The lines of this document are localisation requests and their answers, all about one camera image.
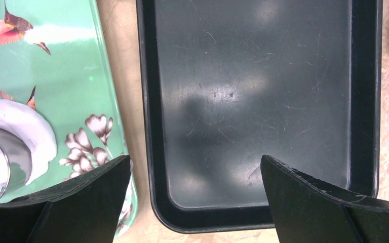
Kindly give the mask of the white dough ball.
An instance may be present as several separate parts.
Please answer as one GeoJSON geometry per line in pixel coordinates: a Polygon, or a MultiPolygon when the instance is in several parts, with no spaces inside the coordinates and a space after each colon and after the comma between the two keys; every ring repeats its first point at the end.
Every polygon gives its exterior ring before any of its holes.
{"type": "Polygon", "coordinates": [[[33,108],[0,100],[0,196],[26,187],[39,191],[49,163],[57,156],[51,125],[33,108]]]}

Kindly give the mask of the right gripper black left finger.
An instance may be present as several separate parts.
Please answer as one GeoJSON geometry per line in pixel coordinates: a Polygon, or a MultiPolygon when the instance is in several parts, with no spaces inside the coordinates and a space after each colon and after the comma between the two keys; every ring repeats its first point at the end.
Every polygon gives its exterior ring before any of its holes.
{"type": "Polygon", "coordinates": [[[112,242],[131,177],[121,155],[85,174],[0,203],[0,242],[112,242]]]}

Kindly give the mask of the green floral tray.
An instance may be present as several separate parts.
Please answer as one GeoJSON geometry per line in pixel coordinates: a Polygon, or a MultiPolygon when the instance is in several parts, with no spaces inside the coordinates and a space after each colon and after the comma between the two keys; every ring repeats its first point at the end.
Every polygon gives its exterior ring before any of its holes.
{"type": "MultiPolygon", "coordinates": [[[[95,1],[0,1],[1,99],[28,105],[51,125],[57,156],[46,188],[129,156],[95,1]]],[[[136,217],[132,170],[114,238],[136,217]]],[[[35,192],[21,187],[0,203],[35,192]]]]}

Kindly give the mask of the black baking tray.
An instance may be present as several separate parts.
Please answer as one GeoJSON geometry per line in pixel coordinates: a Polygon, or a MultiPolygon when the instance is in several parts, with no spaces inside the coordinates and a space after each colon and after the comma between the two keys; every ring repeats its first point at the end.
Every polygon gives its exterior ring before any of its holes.
{"type": "Polygon", "coordinates": [[[272,228],[271,155],[375,197],[382,1],[137,1],[151,206],[179,233],[272,228]]]}

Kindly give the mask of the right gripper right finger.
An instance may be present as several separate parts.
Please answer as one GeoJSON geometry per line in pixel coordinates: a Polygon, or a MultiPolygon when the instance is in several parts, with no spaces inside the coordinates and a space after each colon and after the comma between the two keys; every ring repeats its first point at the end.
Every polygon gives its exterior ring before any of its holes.
{"type": "Polygon", "coordinates": [[[389,242],[389,201],[337,187],[269,155],[260,168],[280,242],[389,242]]]}

